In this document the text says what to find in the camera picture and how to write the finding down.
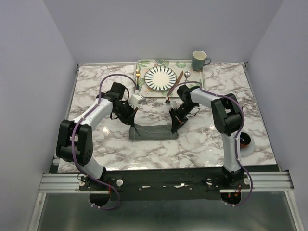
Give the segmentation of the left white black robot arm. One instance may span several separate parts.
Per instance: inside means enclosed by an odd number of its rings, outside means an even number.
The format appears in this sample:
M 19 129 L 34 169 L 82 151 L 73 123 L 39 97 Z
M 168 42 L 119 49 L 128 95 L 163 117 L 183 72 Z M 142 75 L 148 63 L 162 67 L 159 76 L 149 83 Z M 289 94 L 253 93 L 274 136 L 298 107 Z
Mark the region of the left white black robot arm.
M 66 162 L 72 162 L 96 190 L 108 186 L 104 176 L 106 168 L 99 164 L 93 154 L 92 132 L 100 122 L 112 114 L 123 124 L 134 126 L 135 114 L 142 96 L 134 93 L 123 100 L 128 88 L 114 82 L 107 92 L 100 92 L 93 105 L 73 120 L 60 123 L 56 145 L 56 156 Z

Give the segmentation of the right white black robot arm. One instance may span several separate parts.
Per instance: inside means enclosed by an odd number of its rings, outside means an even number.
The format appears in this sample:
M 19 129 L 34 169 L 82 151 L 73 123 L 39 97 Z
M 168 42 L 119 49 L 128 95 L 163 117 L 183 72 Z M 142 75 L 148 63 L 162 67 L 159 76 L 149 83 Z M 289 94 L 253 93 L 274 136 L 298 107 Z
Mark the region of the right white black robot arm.
M 244 176 L 244 168 L 240 163 L 240 133 L 244 126 L 244 113 L 234 94 L 216 95 L 202 90 L 199 86 L 180 86 L 178 96 L 183 103 L 176 109 L 169 110 L 171 116 L 171 132 L 176 133 L 188 121 L 187 115 L 199 105 L 212 110 L 214 126 L 221 134 L 224 149 L 222 167 L 222 185 L 233 188 Z

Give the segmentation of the grey cloth napkin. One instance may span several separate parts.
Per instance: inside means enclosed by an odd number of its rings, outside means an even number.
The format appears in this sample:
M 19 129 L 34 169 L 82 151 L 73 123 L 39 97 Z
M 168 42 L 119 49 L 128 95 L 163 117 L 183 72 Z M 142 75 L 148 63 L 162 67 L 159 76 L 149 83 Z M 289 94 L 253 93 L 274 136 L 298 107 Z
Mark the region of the grey cloth napkin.
M 171 125 L 141 126 L 135 124 L 129 128 L 129 138 L 133 141 L 176 140 L 178 133 L 171 132 Z

